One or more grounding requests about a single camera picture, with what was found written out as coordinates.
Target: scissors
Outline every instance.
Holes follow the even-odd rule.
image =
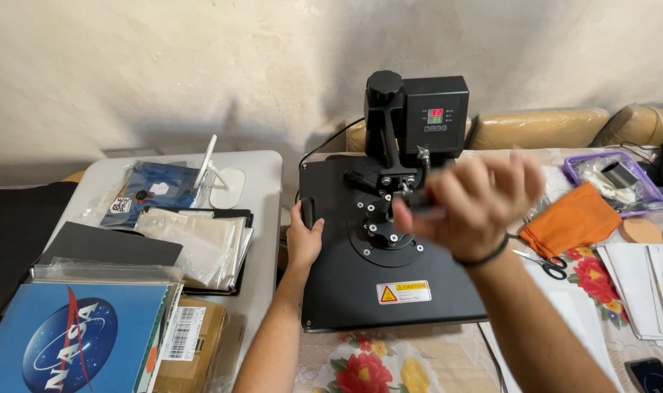
[[[564,269],[567,268],[567,263],[562,258],[554,257],[551,259],[545,259],[538,257],[537,255],[525,254],[518,250],[513,250],[513,252],[522,257],[526,257],[533,262],[537,262],[540,266],[542,266],[542,270],[544,270],[547,275],[554,278],[555,280],[567,279],[568,274],[564,271]],[[561,265],[552,262],[552,259],[556,259],[559,263],[561,263]]]

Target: phone screen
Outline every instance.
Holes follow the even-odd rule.
[[[663,393],[663,364],[654,359],[630,364],[644,393]]]

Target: cork coaster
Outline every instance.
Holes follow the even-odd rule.
[[[661,244],[661,231],[645,218],[628,217],[620,226],[620,235],[630,243]]]

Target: blurred hand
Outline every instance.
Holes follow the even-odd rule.
[[[392,201],[394,226],[446,247],[463,262],[492,254],[506,228],[542,195],[540,166],[519,152],[510,160],[475,157],[428,178],[426,192],[444,211],[413,215],[404,202]]]
[[[324,230],[324,218],[320,218],[310,231],[300,217],[302,203],[298,201],[290,209],[290,228],[287,230],[288,267],[290,269],[309,270],[321,250],[321,233]]]

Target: black wrist bracelet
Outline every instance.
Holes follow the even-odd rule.
[[[484,263],[490,262],[492,259],[498,257],[503,251],[506,249],[506,246],[508,246],[508,234],[504,234],[504,240],[501,241],[501,244],[496,247],[496,250],[494,250],[491,254],[487,255],[486,257],[480,259],[479,261],[475,262],[465,262],[465,261],[460,261],[456,257],[453,257],[453,260],[459,264],[461,264],[465,268],[472,268],[476,266],[481,266]]]

